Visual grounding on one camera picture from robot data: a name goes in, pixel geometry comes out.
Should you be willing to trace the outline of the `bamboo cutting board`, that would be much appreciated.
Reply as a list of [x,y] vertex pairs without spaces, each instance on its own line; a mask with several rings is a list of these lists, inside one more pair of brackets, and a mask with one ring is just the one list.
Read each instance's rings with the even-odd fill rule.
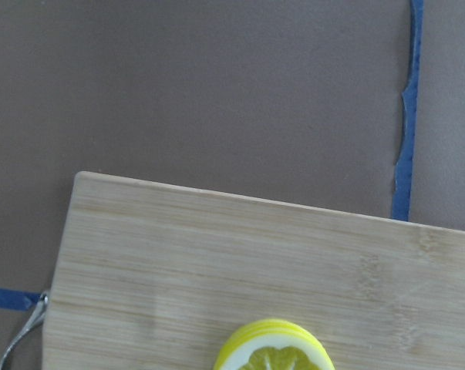
[[262,318],[337,369],[465,369],[465,232],[76,175],[44,369],[210,369]]

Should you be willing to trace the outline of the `lemon slice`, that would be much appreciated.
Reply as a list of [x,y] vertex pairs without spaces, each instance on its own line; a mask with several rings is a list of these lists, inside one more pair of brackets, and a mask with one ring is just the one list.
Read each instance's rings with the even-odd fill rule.
[[333,369],[321,342],[290,321],[263,319],[237,329],[224,343],[215,369]]

